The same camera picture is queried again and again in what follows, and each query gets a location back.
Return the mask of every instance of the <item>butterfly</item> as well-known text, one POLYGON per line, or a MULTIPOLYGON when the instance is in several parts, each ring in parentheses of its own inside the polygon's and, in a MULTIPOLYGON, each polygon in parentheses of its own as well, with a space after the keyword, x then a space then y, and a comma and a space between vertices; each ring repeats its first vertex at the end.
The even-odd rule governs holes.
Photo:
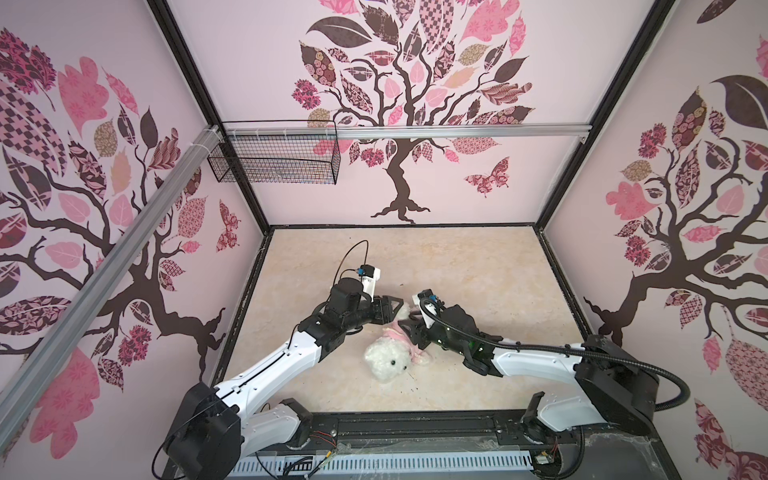
POLYGON ((507 180, 509 180, 509 175, 505 174, 504 172, 507 171, 509 168, 509 157, 506 157, 502 161, 498 162, 495 167, 493 167, 493 171, 489 176, 485 175, 470 175, 469 177, 466 177, 464 180, 468 181, 470 185, 475 185, 478 188, 478 192, 485 195, 486 198, 488 198, 487 193, 491 190, 493 190, 493 185, 495 184, 496 187, 500 187, 501 185, 504 185, 506 187, 509 187, 507 185, 507 180))
POLYGON ((220 252, 225 248, 234 248, 237 245, 237 234, 235 230, 240 225, 240 220, 237 219, 237 215, 231 214, 230 209, 224 202, 219 200, 219 211, 221 212, 221 220, 224 221, 226 230, 219 236, 219 240, 216 242, 216 251, 220 252))

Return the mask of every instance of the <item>wallpaper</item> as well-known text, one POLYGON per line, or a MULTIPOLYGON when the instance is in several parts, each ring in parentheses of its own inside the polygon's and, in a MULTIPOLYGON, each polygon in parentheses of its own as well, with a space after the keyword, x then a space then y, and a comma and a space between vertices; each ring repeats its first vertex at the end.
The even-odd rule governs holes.
MULTIPOLYGON (((568 19, 573 5, 553 13, 526 0, 178 2, 174 11, 226 120, 504 125, 588 122, 650 4, 604 3, 568 19), (587 33, 599 8, 616 17, 603 38, 587 33), (248 27, 234 16, 248 17, 248 27), (226 52, 213 52, 211 32, 221 32, 226 52), (250 84, 233 88, 242 81, 250 84)), ((271 223, 533 221, 574 145, 535 140, 344 140, 337 185, 254 188, 271 223), (420 176, 430 182, 417 186, 420 176), (338 199, 361 185, 365 209, 336 214, 338 199)), ((321 154, 333 142, 311 147, 321 154)))
POLYGON ((682 4, 547 229, 594 329, 689 383, 683 478, 768 478, 767 15, 682 4))
MULTIPOLYGON (((0 29, 2 386, 204 128, 142 2, 102 19, 120 12, 128 38, 93 2, 39 7, 0 29), (105 40, 61 36, 64 21, 105 40)), ((147 476, 184 392, 210 378, 259 242, 203 164, 2 453, 3 478, 147 476)))

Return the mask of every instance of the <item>beige marble surface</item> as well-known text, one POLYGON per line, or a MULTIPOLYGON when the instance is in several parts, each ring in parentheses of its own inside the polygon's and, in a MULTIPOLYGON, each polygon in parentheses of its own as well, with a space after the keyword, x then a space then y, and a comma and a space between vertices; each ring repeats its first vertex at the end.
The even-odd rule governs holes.
MULTIPOLYGON (((270 244, 227 377, 285 342, 293 326, 328 297, 333 273, 356 242, 370 242, 368 263, 381 269, 376 294, 409 299, 431 288, 461 305, 480 330, 523 343, 577 343, 581 337, 530 227, 277 230, 270 244)), ((357 268, 362 245, 343 268, 357 268)), ((390 383, 362 360, 382 332, 368 325, 270 400, 293 397, 311 412, 520 409, 548 381, 480 376, 462 357, 431 345, 432 361, 390 383)))

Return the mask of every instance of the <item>pink butterfly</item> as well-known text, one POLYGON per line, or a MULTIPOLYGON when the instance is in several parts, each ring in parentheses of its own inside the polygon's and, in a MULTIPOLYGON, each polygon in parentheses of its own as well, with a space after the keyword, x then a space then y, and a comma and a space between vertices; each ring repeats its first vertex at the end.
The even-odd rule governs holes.
POLYGON ((469 177, 466 177, 464 180, 468 181, 470 185, 477 186, 478 192, 480 192, 486 198, 488 198, 487 193, 493 190, 494 184, 496 185, 496 187, 500 187, 501 185, 504 185, 505 187, 509 188, 509 185, 507 185, 507 180, 509 180, 509 175, 504 173, 507 171, 508 168, 509 168, 509 157, 506 157, 504 160, 498 162, 495 167, 493 167, 493 171, 489 176, 486 177, 485 175, 470 175, 469 177))
POLYGON ((230 209, 224 202, 219 200, 219 211, 221 212, 221 220, 224 221, 226 230, 219 236, 219 240, 216 242, 216 251, 220 252, 225 248, 234 248, 237 245, 237 234, 235 230, 240 225, 240 220, 237 219, 237 215, 231 214, 230 209))

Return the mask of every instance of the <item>stuffed animal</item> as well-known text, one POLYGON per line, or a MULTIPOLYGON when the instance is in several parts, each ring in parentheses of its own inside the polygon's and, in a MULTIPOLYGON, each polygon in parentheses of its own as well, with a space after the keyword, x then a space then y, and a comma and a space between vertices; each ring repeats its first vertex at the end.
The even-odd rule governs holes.
POLYGON ((405 373, 412 365, 423 365, 430 360, 429 354, 413 345, 398 320, 407 319, 410 306, 404 303, 395 319, 367 349, 364 355, 373 376, 380 382, 388 382, 405 373))

